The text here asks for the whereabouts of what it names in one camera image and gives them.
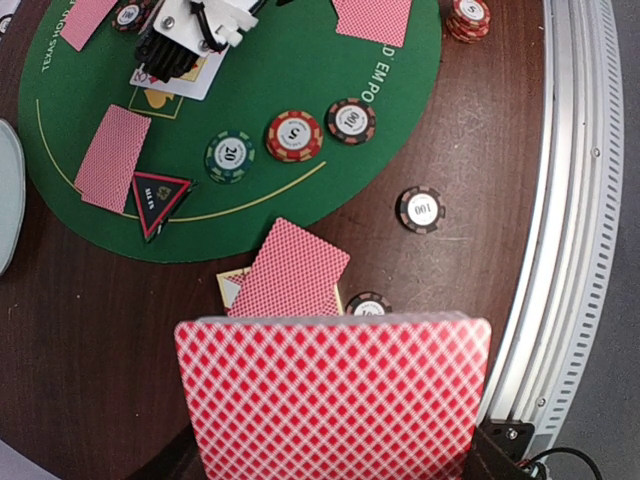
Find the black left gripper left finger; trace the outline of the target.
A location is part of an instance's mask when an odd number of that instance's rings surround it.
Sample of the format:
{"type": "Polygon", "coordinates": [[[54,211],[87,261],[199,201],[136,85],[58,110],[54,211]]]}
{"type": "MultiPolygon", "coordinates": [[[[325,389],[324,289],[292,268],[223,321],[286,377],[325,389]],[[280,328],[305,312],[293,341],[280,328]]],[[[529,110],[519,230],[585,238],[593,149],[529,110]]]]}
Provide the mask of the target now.
{"type": "Polygon", "coordinates": [[[191,425],[185,426],[161,451],[127,480],[204,479],[204,468],[191,425]]]}

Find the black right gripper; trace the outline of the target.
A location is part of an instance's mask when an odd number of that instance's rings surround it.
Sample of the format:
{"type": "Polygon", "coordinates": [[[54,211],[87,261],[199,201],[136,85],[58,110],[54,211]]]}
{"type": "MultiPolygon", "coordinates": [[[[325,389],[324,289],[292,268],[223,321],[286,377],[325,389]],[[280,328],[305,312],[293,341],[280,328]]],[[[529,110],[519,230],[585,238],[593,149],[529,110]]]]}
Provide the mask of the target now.
{"type": "Polygon", "coordinates": [[[207,57],[210,53],[222,53],[231,47],[227,46],[224,51],[205,51],[203,55],[199,55],[155,32],[151,21],[159,10],[160,2],[157,2],[144,23],[135,47],[135,58],[140,62],[143,72],[168,82],[189,72],[200,57],[207,57]]]}

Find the brown chips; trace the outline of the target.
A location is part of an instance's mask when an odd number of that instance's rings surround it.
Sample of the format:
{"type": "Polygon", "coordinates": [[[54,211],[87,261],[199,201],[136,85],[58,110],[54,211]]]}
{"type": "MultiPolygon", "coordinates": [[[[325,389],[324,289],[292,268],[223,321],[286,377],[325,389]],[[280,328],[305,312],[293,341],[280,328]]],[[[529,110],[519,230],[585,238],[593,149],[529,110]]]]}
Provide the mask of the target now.
{"type": "Polygon", "coordinates": [[[370,141],[377,128],[375,110],[358,98],[344,98],[334,102],[325,115],[331,135],[349,146],[370,141]]]}
{"type": "Polygon", "coordinates": [[[130,0],[116,9],[111,25],[119,32],[137,32],[146,22],[151,12],[151,3],[143,0],[130,0]]]}

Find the red-backed cards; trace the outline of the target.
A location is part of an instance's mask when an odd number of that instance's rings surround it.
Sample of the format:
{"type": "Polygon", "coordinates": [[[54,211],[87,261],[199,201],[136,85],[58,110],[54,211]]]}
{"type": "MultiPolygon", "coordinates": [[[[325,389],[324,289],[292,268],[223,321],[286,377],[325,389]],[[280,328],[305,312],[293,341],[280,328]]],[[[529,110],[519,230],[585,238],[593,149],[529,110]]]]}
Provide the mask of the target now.
{"type": "Polygon", "coordinates": [[[393,47],[403,47],[412,0],[339,0],[332,4],[336,32],[393,47]]]}
{"type": "Polygon", "coordinates": [[[335,286],[349,261],[345,251],[279,217],[243,280],[229,315],[334,315],[335,286]]]}
{"type": "Polygon", "coordinates": [[[77,0],[66,16],[62,38],[80,52],[116,3],[117,0],[77,0]]]}
{"type": "Polygon", "coordinates": [[[85,203],[123,213],[151,119],[110,105],[86,151],[74,186],[85,203]]]}

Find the green chips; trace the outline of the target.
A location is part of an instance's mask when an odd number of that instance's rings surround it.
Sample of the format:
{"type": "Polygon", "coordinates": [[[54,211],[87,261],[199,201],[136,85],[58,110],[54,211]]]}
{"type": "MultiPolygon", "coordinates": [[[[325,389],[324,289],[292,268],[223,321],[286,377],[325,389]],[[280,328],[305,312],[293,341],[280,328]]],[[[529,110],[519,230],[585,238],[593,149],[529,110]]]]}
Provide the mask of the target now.
{"type": "Polygon", "coordinates": [[[211,138],[204,153],[208,176],[221,184],[242,180],[253,166],[256,149],[251,137],[241,130],[224,130],[211,138]]]}

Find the black triangular dealer button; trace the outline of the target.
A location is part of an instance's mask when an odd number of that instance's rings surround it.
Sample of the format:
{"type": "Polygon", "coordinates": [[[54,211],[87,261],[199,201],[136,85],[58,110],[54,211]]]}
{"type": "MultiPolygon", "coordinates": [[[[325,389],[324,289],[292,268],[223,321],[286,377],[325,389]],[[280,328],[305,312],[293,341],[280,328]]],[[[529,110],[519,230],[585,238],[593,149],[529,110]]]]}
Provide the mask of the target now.
{"type": "Polygon", "coordinates": [[[143,237],[147,243],[161,233],[164,225],[197,186],[194,180],[135,171],[132,192],[143,237]]]}

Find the red chips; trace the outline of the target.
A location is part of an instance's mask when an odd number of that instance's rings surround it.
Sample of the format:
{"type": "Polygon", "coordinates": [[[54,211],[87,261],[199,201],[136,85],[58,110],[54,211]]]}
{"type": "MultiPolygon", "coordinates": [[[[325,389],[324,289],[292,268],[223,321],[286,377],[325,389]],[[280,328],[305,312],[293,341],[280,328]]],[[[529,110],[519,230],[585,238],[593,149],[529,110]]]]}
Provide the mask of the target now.
{"type": "Polygon", "coordinates": [[[308,112],[287,110],[275,117],[268,127],[265,144],[269,152],[285,163],[313,159],[322,149],[324,133],[308,112]]]}

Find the red-backed playing card deck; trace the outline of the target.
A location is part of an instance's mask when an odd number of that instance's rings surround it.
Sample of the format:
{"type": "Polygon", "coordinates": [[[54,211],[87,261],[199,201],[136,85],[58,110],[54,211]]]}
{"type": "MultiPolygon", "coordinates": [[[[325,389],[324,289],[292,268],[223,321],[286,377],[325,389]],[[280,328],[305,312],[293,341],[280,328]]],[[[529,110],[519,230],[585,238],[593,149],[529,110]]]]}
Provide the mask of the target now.
{"type": "Polygon", "coordinates": [[[210,479],[458,479],[490,324],[458,313],[209,318],[174,331],[210,479]]]}

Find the single brown chip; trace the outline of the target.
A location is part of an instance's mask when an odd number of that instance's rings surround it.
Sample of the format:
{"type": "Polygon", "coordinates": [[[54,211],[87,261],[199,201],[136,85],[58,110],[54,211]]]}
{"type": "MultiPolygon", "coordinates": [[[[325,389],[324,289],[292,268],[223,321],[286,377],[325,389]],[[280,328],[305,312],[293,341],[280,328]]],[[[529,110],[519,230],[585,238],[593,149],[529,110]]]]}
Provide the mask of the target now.
{"type": "Polygon", "coordinates": [[[354,316],[381,316],[392,312],[391,303],[376,292],[361,292],[347,304],[345,313],[354,316]]]}

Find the brown poker chip stack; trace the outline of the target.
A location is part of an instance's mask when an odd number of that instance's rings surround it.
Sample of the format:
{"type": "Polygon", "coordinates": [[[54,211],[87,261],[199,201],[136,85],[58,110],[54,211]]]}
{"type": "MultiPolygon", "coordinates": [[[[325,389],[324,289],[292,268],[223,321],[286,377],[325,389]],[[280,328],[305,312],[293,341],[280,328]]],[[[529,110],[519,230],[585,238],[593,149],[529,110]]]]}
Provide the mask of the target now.
{"type": "Polygon", "coordinates": [[[396,215],[408,230],[427,235],[438,229],[438,223],[446,216],[446,207],[441,203],[440,193],[436,189],[417,185],[399,195],[396,215]]]}

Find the red poker chip stack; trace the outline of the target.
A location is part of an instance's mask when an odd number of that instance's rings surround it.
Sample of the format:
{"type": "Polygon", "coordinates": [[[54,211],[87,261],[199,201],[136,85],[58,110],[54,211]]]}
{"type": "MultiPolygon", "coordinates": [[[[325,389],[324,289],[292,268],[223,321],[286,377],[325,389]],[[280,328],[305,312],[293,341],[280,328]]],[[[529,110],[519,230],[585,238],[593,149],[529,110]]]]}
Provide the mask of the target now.
{"type": "Polygon", "coordinates": [[[454,0],[445,25],[455,39],[473,44],[489,34],[490,21],[491,13],[484,1],[454,0]]]}

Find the round green poker mat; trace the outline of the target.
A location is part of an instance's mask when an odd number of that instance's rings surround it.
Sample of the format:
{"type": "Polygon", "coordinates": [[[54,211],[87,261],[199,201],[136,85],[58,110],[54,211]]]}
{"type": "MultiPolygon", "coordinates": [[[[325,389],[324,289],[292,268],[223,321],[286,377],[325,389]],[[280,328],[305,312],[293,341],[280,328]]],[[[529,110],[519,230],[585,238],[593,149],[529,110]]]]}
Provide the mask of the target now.
{"type": "Polygon", "coordinates": [[[258,248],[273,221],[310,225],[389,164],[420,120],[441,57],[434,1],[270,1],[221,57],[201,100],[154,98],[137,37],[103,23],[82,50],[54,1],[26,58],[19,132],[29,174],[54,215],[87,241],[156,263],[258,248]],[[110,107],[150,125],[124,207],[88,202],[78,181],[110,107]]]}

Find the loose red-backed cards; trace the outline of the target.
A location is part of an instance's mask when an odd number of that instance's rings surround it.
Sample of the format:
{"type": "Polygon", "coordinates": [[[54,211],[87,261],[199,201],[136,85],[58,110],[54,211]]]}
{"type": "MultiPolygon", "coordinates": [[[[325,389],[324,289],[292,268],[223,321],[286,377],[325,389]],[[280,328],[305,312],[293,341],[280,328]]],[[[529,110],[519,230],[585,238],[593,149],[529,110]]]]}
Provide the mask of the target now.
{"type": "Polygon", "coordinates": [[[279,217],[243,280],[229,315],[334,315],[335,286],[349,261],[345,251],[279,217]]]}

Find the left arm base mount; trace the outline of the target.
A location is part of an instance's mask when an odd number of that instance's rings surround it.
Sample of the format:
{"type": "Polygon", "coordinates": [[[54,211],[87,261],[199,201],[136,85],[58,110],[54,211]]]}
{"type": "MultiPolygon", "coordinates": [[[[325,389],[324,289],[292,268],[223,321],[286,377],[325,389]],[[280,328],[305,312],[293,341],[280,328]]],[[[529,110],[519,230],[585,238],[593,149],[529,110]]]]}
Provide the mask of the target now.
{"type": "Polygon", "coordinates": [[[525,458],[534,433],[535,427],[530,423],[484,421],[474,433],[463,478],[551,479],[544,461],[554,454],[566,454],[581,460],[594,479],[603,479],[592,458],[572,447],[553,447],[525,458]]]}

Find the aluminium front rail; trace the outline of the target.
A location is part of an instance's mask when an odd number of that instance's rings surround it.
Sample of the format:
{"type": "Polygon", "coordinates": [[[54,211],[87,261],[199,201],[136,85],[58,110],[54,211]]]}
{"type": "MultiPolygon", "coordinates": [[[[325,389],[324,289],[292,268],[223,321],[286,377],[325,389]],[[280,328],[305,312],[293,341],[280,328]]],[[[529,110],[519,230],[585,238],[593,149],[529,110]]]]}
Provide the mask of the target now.
{"type": "Polygon", "coordinates": [[[539,172],[520,278],[479,420],[535,427],[552,447],[594,344],[613,265],[624,170],[623,88],[608,1],[544,5],[539,172]]]}

